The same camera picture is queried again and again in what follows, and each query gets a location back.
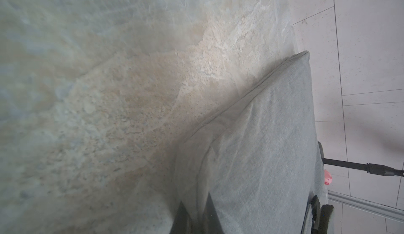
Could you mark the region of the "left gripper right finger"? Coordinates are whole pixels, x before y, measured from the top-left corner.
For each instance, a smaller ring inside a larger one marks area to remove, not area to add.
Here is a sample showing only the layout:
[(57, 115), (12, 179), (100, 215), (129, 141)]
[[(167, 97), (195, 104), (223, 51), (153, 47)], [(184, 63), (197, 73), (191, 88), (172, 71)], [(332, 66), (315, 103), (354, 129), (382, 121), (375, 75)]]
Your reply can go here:
[(203, 234), (224, 234), (211, 195), (208, 194), (202, 220)]

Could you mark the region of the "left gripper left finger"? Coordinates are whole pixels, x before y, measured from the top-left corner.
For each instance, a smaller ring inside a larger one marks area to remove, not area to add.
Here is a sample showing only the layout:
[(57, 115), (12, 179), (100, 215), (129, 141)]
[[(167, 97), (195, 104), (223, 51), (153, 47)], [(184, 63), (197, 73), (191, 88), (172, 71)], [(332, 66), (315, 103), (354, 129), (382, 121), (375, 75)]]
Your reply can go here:
[(175, 215), (170, 234), (190, 234), (191, 233), (191, 218), (181, 201)]

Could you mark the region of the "grey laptop bag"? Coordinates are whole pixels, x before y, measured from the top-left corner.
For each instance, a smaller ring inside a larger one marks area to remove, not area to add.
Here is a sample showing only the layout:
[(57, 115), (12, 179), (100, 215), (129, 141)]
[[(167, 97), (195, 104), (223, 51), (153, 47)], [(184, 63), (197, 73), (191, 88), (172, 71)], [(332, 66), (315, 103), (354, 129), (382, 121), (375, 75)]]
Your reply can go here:
[(202, 234), (211, 195), (224, 234), (309, 234), (324, 165), (316, 134), (310, 54), (294, 55), (180, 144), (174, 183)]

